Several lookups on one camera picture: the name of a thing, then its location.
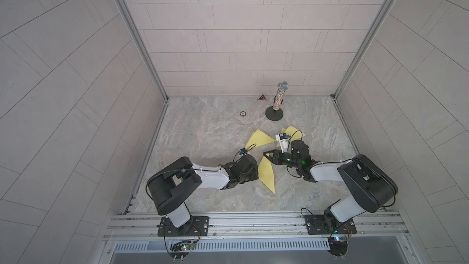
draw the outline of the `sparkly microphone handle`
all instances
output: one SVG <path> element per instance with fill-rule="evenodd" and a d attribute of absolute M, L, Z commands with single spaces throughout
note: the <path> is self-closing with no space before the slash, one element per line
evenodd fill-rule
<path fill-rule="evenodd" d="M 282 104 L 283 101 L 283 94 L 285 91 L 288 89 L 288 84 L 284 80 L 278 83 L 277 85 L 277 95 L 273 99 L 273 109 L 275 111 L 280 109 L 280 105 Z"/>

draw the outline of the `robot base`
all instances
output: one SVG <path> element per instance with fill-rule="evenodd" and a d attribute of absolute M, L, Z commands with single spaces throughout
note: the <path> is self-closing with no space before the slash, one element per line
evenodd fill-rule
<path fill-rule="evenodd" d="M 308 234 L 330 234 L 332 231 L 327 229 L 325 224 L 325 215 L 318 214 L 318 215 L 304 215 L 304 219 L 306 220 L 306 228 L 308 229 Z M 349 230 L 345 227 L 347 225 L 350 229 L 352 234 L 356 233 L 355 223 L 352 219 L 347 220 L 344 222 L 338 229 L 337 232 L 334 234 L 349 234 Z"/>
<path fill-rule="evenodd" d="M 266 116 L 268 119 L 277 121 L 283 118 L 283 111 L 282 109 L 274 110 L 273 106 L 266 109 Z"/>
<path fill-rule="evenodd" d="M 207 236 L 208 233 L 208 216 L 192 216 L 192 225 L 196 226 L 200 231 L 200 236 Z M 158 236 L 198 236 L 195 229 L 190 228 L 187 233 L 180 234 L 178 228 L 174 227 L 169 218 L 163 217 L 160 221 L 160 228 L 158 229 Z"/>

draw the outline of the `ventilation grille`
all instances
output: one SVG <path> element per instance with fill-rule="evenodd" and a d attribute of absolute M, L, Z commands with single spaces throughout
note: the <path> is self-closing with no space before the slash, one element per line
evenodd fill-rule
<path fill-rule="evenodd" d="M 167 247 L 179 240 L 167 240 Z M 192 252 L 298 251 L 329 250 L 327 238 L 203 239 Z M 118 241 L 114 253 L 165 252 L 163 239 L 154 241 Z"/>

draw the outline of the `marble floor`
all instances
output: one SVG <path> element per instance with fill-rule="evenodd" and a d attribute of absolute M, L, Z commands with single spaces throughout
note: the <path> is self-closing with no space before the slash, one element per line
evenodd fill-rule
<path fill-rule="evenodd" d="M 271 104 L 272 98 L 268 101 L 255 97 L 171 98 L 134 212 L 156 212 L 144 189 L 151 175 L 181 156 L 188 156 L 193 163 L 204 166 L 230 162 L 256 129 L 271 137 L 288 126 L 302 130 L 303 141 L 309 145 L 314 160 L 338 161 L 355 155 L 330 97 L 286 97 L 282 105 L 285 114 L 279 121 L 265 117 L 265 110 Z M 241 111 L 247 115 L 240 116 Z M 249 153 L 259 163 L 262 152 L 275 146 L 275 143 L 264 145 Z M 229 190 L 196 190 L 186 204 L 192 212 L 299 210 L 302 207 L 317 211 L 349 195 L 341 182 L 310 183 L 290 176 L 284 166 L 273 165 L 273 172 L 275 194 L 256 180 Z"/>

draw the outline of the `black mounting plate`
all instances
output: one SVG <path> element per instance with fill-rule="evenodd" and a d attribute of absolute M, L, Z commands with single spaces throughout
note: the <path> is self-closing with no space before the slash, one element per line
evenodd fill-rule
<path fill-rule="evenodd" d="M 192 224 L 195 225 L 199 229 L 200 236 L 207 236 L 209 217 L 208 216 L 192 216 L 192 219 L 194 220 Z M 166 217 L 161 218 L 160 226 L 161 227 L 158 228 L 158 236 L 163 236 L 163 230 L 164 230 L 164 236 L 197 236 L 197 231 L 194 230 L 193 228 L 190 228 L 187 234 L 179 235 L 177 232 L 177 228 L 174 227 L 174 225 L 171 223 L 171 220 Z"/>
<path fill-rule="evenodd" d="M 330 230 L 327 230 L 325 227 L 325 215 L 324 214 L 317 214 L 317 215 L 304 215 L 304 219 L 306 220 L 306 228 L 308 229 L 308 234 L 331 234 Z M 353 219 L 349 219 L 344 222 L 338 229 L 335 234 L 349 234 L 348 229 L 345 227 L 347 225 L 351 230 L 352 234 L 356 233 L 355 223 Z"/>

